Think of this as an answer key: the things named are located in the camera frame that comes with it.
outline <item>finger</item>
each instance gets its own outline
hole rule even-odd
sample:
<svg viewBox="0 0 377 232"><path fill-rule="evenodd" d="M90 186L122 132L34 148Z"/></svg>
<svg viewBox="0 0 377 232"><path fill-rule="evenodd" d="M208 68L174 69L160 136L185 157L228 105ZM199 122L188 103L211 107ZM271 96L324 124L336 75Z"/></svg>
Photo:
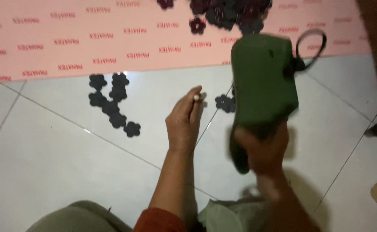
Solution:
<svg viewBox="0 0 377 232"><path fill-rule="evenodd" d="M287 129L287 121L282 122L276 130L273 141L278 145L289 142L289 130Z"/></svg>
<svg viewBox="0 0 377 232"><path fill-rule="evenodd" d="M203 87L197 86L192 88L182 99L178 108L179 113L189 115L194 103L194 95L199 94Z"/></svg>
<svg viewBox="0 0 377 232"><path fill-rule="evenodd" d="M194 124L200 121L200 117L201 117L200 110L201 110L202 105L203 105L203 101L194 102L192 110L190 112L190 124Z"/></svg>
<svg viewBox="0 0 377 232"><path fill-rule="evenodd" d="M260 141L253 134L239 126L234 131L234 138L247 151L260 145Z"/></svg>

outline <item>dark red flower-shaped cutout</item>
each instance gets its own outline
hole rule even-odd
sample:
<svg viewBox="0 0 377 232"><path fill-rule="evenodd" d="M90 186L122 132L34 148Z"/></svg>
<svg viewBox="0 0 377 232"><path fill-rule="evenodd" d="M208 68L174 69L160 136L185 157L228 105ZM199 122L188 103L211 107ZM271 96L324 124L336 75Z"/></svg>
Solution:
<svg viewBox="0 0 377 232"><path fill-rule="evenodd" d="M203 34L206 24L199 18L190 21L191 32L193 34Z"/></svg>
<svg viewBox="0 0 377 232"><path fill-rule="evenodd" d="M193 14L204 14L210 7L211 0L191 0L190 8Z"/></svg>
<svg viewBox="0 0 377 232"><path fill-rule="evenodd" d="M157 0L157 3L162 9L167 9L174 6L174 0Z"/></svg>

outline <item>tile grout line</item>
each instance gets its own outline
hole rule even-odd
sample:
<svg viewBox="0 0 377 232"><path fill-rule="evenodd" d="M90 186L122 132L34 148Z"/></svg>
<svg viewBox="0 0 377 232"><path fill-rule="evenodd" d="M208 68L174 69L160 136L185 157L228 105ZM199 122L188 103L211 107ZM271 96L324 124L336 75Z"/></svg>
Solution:
<svg viewBox="0 0 377 232"><path fill-rule="evenodd" d="M81 129L88 130L88 129L84 128L83 126L81 126L81 125L79 125L79 124L77 124L77 123L71 121L70 119L67 119L66 117L64 117L64 116L62 116L62 115L60 115L60 114L54 112L53 110L51 110L51 109L49 109L49 108L47 108L47 107L45 107L45 106L43 106L43 105L37 103L36 101L34 101L34 100L32 100L32 99L30 99L30 98L28 98L28 97L22 95L21 92L22 92L23 88L25 87L25 84L26 84L26 81L24 82L24 84L23 84L23 86L21 87L21 89L20 89L19 92L17 92L16 90L11 89L10 87L8 87L8 86L6 86L6 85L3 85L3 86L9 88L10 90L12 90L12 91L14 91L14 92L16 92L16 93L18 94L18 96L21 96L21 97L23 97L23 98L25 98L25 99L31 101L32 103L35 103L36 105L38 105L38 106L40 106L40 107L46 109L47 111L56 114L57 116L61 117L62 119L65 119L65 120L69 121L70 123L76 125L77 127L81 128ZM233 85L234 85L234 84L231 85L231 87L228 89L228 91L227 91L226 94L228 94L228 93L230 92L230 90L232 89ZM216 112L214 113L213 117L210 119L210 122L207 124L206 129L204 129L203 133L201 134L199 140L198 140L197 143L196 143L196 146L197 146L198 142L200 141L201 137L203 136L203 134L206 132L208 126L210 125L210 123L211 123L211 121L213 120L214 116L216 115L217 111L218 111L218 109L217 109ZM125 151L126 153L128 153L128 154L130 154L130 155L132 155L132 156L134 156L134 157L136 157L136 158L138 158L139 160L141 160L141 161L143 161L143 162L145 162L145 163L147 163L147 164L149 164L149 165L151 165L151 166L153 166L153 167L155 167L156 169L158 169L158 170L161 171L161 168L158 167L158 166L156 166L156 165L154 165L153 163L150 163L149 161L144 160L143 158L141 158L141 157L139 157L139 156L137 156L137 155L135 155L135 154L133 154L133 153L127 151L126 149L124 149L124 148L122 148L122 147L120 147L120 146L114 144L113 142L111 142L111 141L105 139L104 137L102 137L102 136L100 136L100 135L98 135L98 134L93 133L93 132L90 131L90 130L88 130L88 131L89 131L92 135L94 135L94 136L96 136L96 137L98 137L98 138L100 138L100 139L102 139L102 140L108 142L108 143L111 144L111 145L114 145L115 147L117 147L117 148L119 148L119 149ZM198 191L200 191L200 192L206 194L207 196L209 196L209 197L211 197L211 198L218 199L218 198L212 196L211 194L205 192L204 190L199 189L198 187L196 187L196 186L194 186L194 185L188 185L188 186L193 187L194 189L197 189Z"/></svg>
<svg viewBox="0 0 377 232"><path fill-rule="evenodd" d="M364 117L366 120L368 120L369 122L372 122L365 114L361 113L360 111L358 111L352 104L350 104L349 102L347 102L346 100L342 99L339 95L337 95L332 89L330 89L329 87L325 86L323 83L321 83L319 80L317 80L315 77L313 77L311 74L309 74L308 72L305 72L305 74L312 80L314 80L317 84L319 84L320 86L322 86L323 88L325 88L326 90L328 90L333 96L335 96L336 98L338 98L339 100L341 100L342 102L344 102L346 105L348 105L350 108L354 109L358 114L360 114L362 117Z"/></svg>
<svg viewBox="0 0 377 232"><path fill-rule="evenodd" d="M234 83L231 84L230 88L228 89L226 95L228 95L228 93L230 92L230 90L233 88L234 86ZM213 114L212 118L210 119L209 123L207 123L207 126L206 126L206 129L203 130L203 133L201 133L199 139L197 140L196 144L195 144L195 147L197 146L197 144L200 142L201 138L203 137L204 133L206 133L206 130L209 128L210 124L212 123L212 120L214 119L214 116L217 114L217 111L218 109L216 109L216 112Z"/></svg>
<svg viewBox="0 0 377 232"><path fill-rule="evenodd" d="M2 127L4 126L5 121L7 120L7 118L8 118L8 116L9 116L10 112L11 112L12 109L14 108L14 105L16 104L16 101L19 99L19 96L20 96L19 94L16 95L16 97L15 97L15 99L14 99L14 102L12 103L12 105L11 105L11 107L9 108L7 114L5 115L4 120L1 122L1 125L0 125L0 131L1 131Z"/></svg>
<svg viewBox="0 0 377 232"><path fill-rule="evenodd" d="M43 105L41 105L41 104L37 103L36 101L34 101L34 100L32 100L32 99L30 99L30 98L28 98L28 97L24 96L24 95L21 95L21 97L23 97L23 98L25 98L25 99L27 99L27 100L31 101L32 103L35 103L36 105L38 105L38 106L40 106L40 107L42 107L42 108L46 109L47 111L49 111L49 112L51 112L51 113L53 113L53 114L55 114L55 115L57 115L57 116L61 117L62 119L65 119L65 120L67 120L68 122L70 122L70 123L72 123L72 124L76 125L77 127L79 127L79 128L81 128L81 129L84 129L84 130L87 130L87 131L89 131L89 133L90 133L90 134L92 134L92 135L94 135L95 137L98 137L98 138L100 138L100 139L102 139L102 140L104 140L104 141L106 141L106 142L110 143L111 145L114 145L115 147L117 147L117 148L119 148L119 149L121 149L121 150L125 151L126 153L128 153L128 154L130 154L130 155L132 155L132 156L134 156L134 157L136 157L136 158L138 158L139 160L141 160L141 161L143 161L143 162L145 162L145 163L147 163L147 164L149 164L149 165L151 165L151 166L155 167L156 169L159 169L159 170L161 170L161 168L160 168L160 167L158 167L158 166L154 165L153 163L150 163L150 162L148 162L148 161L144 160L143 158L141 158L141 157L139 157L139 156L137 156L137 155L135 155L135 154L133 154L133 153L131 153L131 152L129 152L129 151L127 151L127 150L125 150L124 148L122 148L122 147L120 147L120 146L118 146L118 145L114 144L113 142L111 142L111 141L109 141L109 140L105 139L104 137L102 137L102 136L100 136L100 135L98 135L98 134L95 134L94 132L92 132L92 131L88 130L87 128L85 128L85 127L83 127L83 126L81 126L81 125L79 125L79 124L77 124L77 123L75 123L75 122L73 122L73 121L72 121L72 120L70 120L70 119L67 119L66 117L62 116L61 114L59 114L59 113L56 113L55 111L53 111L53 110L51 110L51 109L49 109L49 108L47 108L47 107L45 107L45 106L43 106Z"/></svg>
<svg viewBox="0 0 377 232"><path fill-rule="evenodd" d="M367 126L367 128L365 129L365 132L366 130L370 127L370 125L373 123L373 121L371 121L369 123L369 125ZM334 182L336 181L337 177L339 176L340 172L343 170L344 166L346 166L346 163L347 161L349 161L350 157L352 156L353 152L355 152L356 150L356 147L359 145L359 143L361 142L362 138L365 136L365 132L363 132L362 136L360 137L359 141L356 143L355 147L353 148L352 152L350 153L349 157L346 159L346 161L344 162L343 166L340 168L339 172L337 173L336 177L333 179L333 181L331 182L329 188L327 189L327 191L325 192L325 194L323 195L322 199L320 200L320 202L317 204L315 210L313 211L313 214L316 213L316 210L319 208L320 204L323 202L323 200L325 199L327 193L329 192L330 188L333 186Z"/></svg>

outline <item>white tile floor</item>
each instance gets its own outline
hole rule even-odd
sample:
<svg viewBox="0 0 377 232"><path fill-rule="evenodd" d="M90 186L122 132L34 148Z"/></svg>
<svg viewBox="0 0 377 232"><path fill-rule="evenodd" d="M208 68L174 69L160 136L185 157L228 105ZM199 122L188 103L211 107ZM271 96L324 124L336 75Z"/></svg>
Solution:
<svg viewBox="0 0 377 232"><path fill-rule="evenodd" d="M167 150L164 119L190 87L208 107L194 159L198 209L209 198L254 192L227 155L234 114L215 108L229 92L230 66L128 73L121 113L141 124L132 139L89 105L88 77L0 85L0 232L25 231L41 216L80 199L112 206L133 226L148 205ZM103 89L108 95L109 84ZM377 231L377 138L363 136L377 115L371 56L321 59L296 77L299 110L289 121L285 167L299 199L325 231Z"/></svg>

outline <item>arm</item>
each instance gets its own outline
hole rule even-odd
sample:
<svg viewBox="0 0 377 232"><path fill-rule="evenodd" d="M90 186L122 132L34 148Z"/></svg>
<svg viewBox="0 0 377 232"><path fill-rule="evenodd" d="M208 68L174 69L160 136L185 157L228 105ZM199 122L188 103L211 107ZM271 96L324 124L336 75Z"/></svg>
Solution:
<svg viewBox="0 0 377 232"><path fill-rule="evenodd" d="M276 134L264 141L245 129L235 131L237 142L247 151L249 167L256 173L258 189L269 206L266 229L274 231L320 231L294 195L282 170L284 152L289 142L287 123L282 123Z"/></svg>
<svg viewBox="0 0 377 232"><path fill-rule="evenodd" d="M148 208L160 208L183 219L189 161L200 127L202 101L193 101L201 86L192 88L166 118L169 150Z"/></svg>

